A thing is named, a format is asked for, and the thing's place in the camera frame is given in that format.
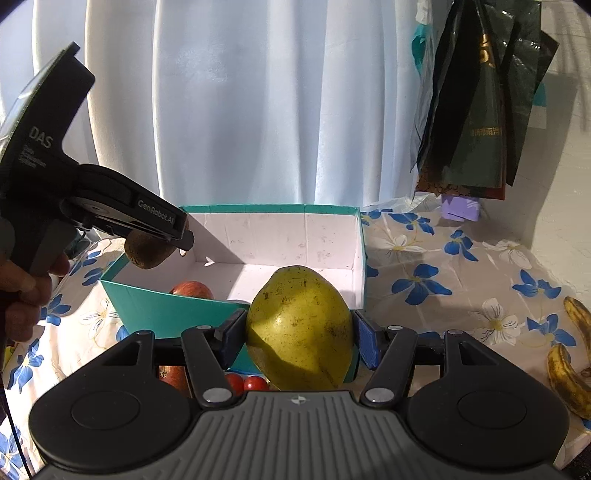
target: floral tablecloth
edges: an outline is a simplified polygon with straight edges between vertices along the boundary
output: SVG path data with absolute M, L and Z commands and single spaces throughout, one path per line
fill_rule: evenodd
M 527 249 L 486 218 L 461 224 L 442 219 L 436 202 L 411 205 L 411 212 L 405 205 L 382 205 L 362 216 L 370 318 L 427 336 L 466 330 L 545 385 L 545 359 L 556 342 L 567 347 L 576 371 L 589 367 L 583 341 L 562 303 L 573 293 Z M 27 428 L 32 404 L 127 336 L 98 282 L 122 251 L 123 240 L 105 239 L 77 260 L 43 310 L 33 339 L 17 346 L 4 370 L 18 441 L 35 471 L 43 463 Z M 360 368 L 348 387 L 359 392 L 368 377 L 369 371 Z M 411 393 L 438 377 L 436 367 L 417 367 Z M 568 438 L 556 459 L 559 468 L 588 445 L 588 427 L 571 415 Z M 26 478 L 7 420 L 0 426 L 0 469 L 12 480 Z

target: cherry tomato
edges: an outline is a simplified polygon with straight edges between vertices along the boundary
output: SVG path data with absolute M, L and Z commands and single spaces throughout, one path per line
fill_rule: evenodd
M 253 375 L 244 381 L 244 390 L 269 390 L 269 385 L 264 378 Z
M 234 390 L 234 394 L 239 397 L 244 393 L 244 383 L 242 382 L 242 377 L 238 374 L 226 374 L 226 380 Z

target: blue flower print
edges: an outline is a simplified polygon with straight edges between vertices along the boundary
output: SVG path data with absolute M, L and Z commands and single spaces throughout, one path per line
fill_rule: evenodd
M 569 332 L 565 332 L 562 328 L 558 328 L 558 315 L 555 313 L 548 315 L 546 321 L 542 324 L 528 318 L 527 328 L 529 330 L 538 330 L 550 340 L 550 345 L 552 346 L 557 343 L 562 343 L 564 346 L 577 346 L 577 341 Z
M 69 312 L 72 308 L 69 305 L 62 304 L 61 293 L 53 297 L 52 301 L 49 302 L 47 307 L 41 309 L 41 320 L 45 320 L 47 323 L 52 325 L 59 325 L 61 323 L 60 315 L 64 315 Z
M 21 432 L 18 428 L 16 431 L 18 441 L 19 443 L 22 443 Z M 10 434 L 10 437 L 6 438 L 0 433 L 0 452 L 3 453 L 3 455 L 0 456 L 0 468 L 6 472 L 6 475 L 10 480 L 18 480 L 20 477 L 18 470 L 23 467 L 23 462 L 21 455 L 18 453 L 18 446 L 14 439 L 14 435 Z
M 521 284 L 513 285 L 513 290 L 517 290 L 522 295 L 532 298 L 535 297 L 539 292 L 543 292 L 549 299 L 555 299 L 560 292 L 562 291 L 562 287 L 554 287 L 552 288 L 546 280 L 538 280 L 537 282 L 534 278 L 527 273 L 525 270 L 521 270 L 519 272 L 521 275 Z
M 75 274 L 78 270 L 80 270 L 80 267 L 87 267 L 88 265 L 92 265 L 92 264 L 96 263 L 96 261 L 98 260 L 97 257 L 99 255 L 100 255 L 100 250 L 86 254 L 82 259 L 78 260 L 78 262 L 76 262 L 74 264 L 74 266 L 70 270 L 70 275 Z
M 39 338 L 29 345 L 25 356 L 17 357 L 18 366 L 10 372 L 7 389 L 10 390 L 15 383 L 18 383 L 18 392 L 22 393 L 22 388 L 33 378 L 33 368 L 40 367 L 43 362 L 43 355 L 37 355 L 38 348 Z
M 471 262 L 478 262 L 478 259 L 472 255 L 468 250 L 472 248 L 472 240 L 470 240 L 462 230 L 456 230 L 450 235 L 452 241 L 445 244 L 444 252 L 450 255 L 457 255 L 462 250 L 462 255 Z
M 127 338 L 128 336 L 129 336 L 129 332 L 127 331 L 127 328 L 125 328 L 125 325 L 121 325 L 119 327 L 119 330 L 117 330 L 117 334 L 115 335 L 115 340 L 120 342 L 121 340 L 123 340 L 124 338 Z
M 94 285 L 96 282 L 99 281 L 100 277 L 103 274 L 103 270 L 104 268 L 93 268 L 92 270 L 88 271 L 86 275 L 84 275 L 84 278 L 86 280 L 82 282 L 82 285 L 84 285 L 85 287 Z
M 377 277 L 378 275 L 379 275 L 379 271 L 377 268 L 370 267 L 369 265 L 366 265 L 365 276 L 367 278 Z
M 392 284 L 392 293 L 398 293 L 414 286 L 405 300 L 409 305 L 420 305 L 429 296 L 429 292 L 438 295 L 451 295 L 451 290 L 434 280 L 429 280 L 438 273 L 437 267 L 421 263 L 414 269 L 411 278 L 400 278 Z
M 372 210 L 371 212 L 361 212 L 361 223 L 369 226 L 369 219 L 377 220 L 382 216 L 382 212 L 391 212 L 391 208 L 384 210 Z
M 429 225 L 430 218 L 419 217 L 416 213 L 389 213 L 388 215 L 396 222 L 405 224 L 407 230 L 420 228 L 425 233 L 435 235 L 435 230 Z

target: purple object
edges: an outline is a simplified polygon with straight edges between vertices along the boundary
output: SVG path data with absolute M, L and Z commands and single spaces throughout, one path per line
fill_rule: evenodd
M 456 222 L 476 222 L 480 216 L 480 203 L 478 199 L 444 194 L 441 196 L 441 216 Z

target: finger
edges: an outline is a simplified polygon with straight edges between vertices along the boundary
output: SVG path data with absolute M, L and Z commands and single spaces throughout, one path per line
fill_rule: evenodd
M 61 254 L 49 269 L 49 273 L 53 273 L 58 277 L 65 277 L 70 271 L 70 261 L 66 254 Z
M 53 285 L 51 284 L 51 278 L 49 275 L 44 277 L 34 277 L 37 285 L 34 289 L 21 293 L 20 298 L 22 301 L 31 305 L 42 306 L 46 305 L 51 298 L 51 291 Z
M 35 288 L 36 282 L 32 276 L 6 260 L 3 254 L 0 257 L 0 290 L 30 291 Z
M 27 303 L 15 302 L 6 309 L 6 334 L 15 342 L 26 342 L 33 336 L 41 309 Z

